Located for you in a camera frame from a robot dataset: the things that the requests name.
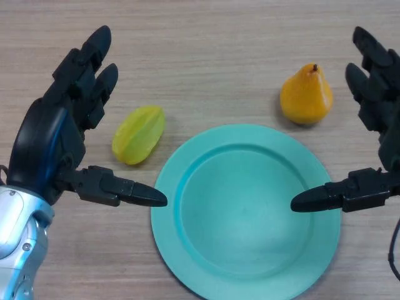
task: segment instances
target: screw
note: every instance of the screw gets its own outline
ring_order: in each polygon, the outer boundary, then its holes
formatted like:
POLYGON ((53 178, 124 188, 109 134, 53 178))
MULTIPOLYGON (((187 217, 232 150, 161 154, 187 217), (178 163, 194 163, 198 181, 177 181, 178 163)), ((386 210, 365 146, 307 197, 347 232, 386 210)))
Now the screw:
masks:
POLYGON ((26 242, 25 244, 22 245, 22 250, 29 251, 29 250, 31 250, 31 247, 32 247, 31 244, 26 242))

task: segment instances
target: wood grain surface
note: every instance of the wood grain surface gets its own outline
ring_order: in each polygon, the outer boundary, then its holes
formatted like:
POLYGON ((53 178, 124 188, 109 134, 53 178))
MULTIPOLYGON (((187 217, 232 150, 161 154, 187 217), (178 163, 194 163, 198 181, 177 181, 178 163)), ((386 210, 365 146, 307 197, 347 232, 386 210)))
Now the wood grain surface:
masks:
MULTIPOLYGON (((82 166, 154 184, 191 136, 256 123, 304 143, 333 180, 377 168, 378 135, 358 119, 344 69, 361 62, 351 42, 357 25, 400 51, 399 14, 398 0, 2 0, 0 162, 8 163, 27 108, 52 83, 61 59, 107 24, 112 46, 104 64, 118 65, 119 81, 101 124, 87 134, 82 166), (323 122, 305 129, 283 119, 277 101, 284 80, 310 62, 324 68, 335 103, 323 122), (127 167, 114 158, 111 141, 128 113, 145 104, 164 108, 166 130, 145 163, 127 167)), ((299 299, 399 299, 387 262, 398 202, 343 214, 334 261, 299 299)), ((54 208, 37 299, 197 299, 160 258, 148 208, 116 209, 67 192, 54 208)))

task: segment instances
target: robotic hand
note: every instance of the robotic hand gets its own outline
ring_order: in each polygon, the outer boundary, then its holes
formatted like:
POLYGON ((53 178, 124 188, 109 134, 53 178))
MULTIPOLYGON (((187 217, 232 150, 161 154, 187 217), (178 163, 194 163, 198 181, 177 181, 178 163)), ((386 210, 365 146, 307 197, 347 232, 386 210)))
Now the robotic hand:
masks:
MULTIPOLYGON (((362 169, 349 173, 341 182, 328 182, 297 195, 291 209, 297 212, 323 211, 342 208, 344 212, 383 206, 391 196, 400 195, 400 57, 388 51, 361 27, 356 27, 353 43, 361 52, 362 67, 369 78, 355 65, 348 64, 346 81, 360 104, 358 116, 369 131, 379 132, 379 158, 382 169, 362 169)), ((389 264, 395 276, 394 243, 400 229, 395 228, 389 264)))
POLYGON ((63 191, 82 200, 118 206, 121 201, 166 206, 152 187, 89 166, 77 171, 84 154, 84 132, 104 116, 118 69, 111 64, 95 78, 111 45, 100 27, 72 49, 53 73, 54 82, 29 108, 12 149, 7 175, 0 179, 0 300, 33 299, 33 281, 48 247, 52 205, 63 191))

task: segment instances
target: plate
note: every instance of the plate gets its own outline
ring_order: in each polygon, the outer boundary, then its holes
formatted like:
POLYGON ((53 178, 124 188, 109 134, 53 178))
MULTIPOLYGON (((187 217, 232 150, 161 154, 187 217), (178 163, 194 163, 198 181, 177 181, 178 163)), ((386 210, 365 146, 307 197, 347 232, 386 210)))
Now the plate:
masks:
POLYGON ((216 127, 185 142, 156 188, 151 209, 159 252, 206 299, 292 299, 334 256, 340 211, 292 212, 298 193, 330 181, 300 142, 268 127, 216 127))

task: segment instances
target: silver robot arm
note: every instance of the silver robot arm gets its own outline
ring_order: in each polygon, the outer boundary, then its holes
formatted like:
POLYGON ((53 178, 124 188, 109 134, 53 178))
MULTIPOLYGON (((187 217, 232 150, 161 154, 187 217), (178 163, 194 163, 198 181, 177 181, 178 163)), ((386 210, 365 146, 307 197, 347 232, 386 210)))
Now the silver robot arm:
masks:
POLYGON ((53 208, 19 187, 0 186, 0 300, 33 299, 33 282, 48 250, 53 208))

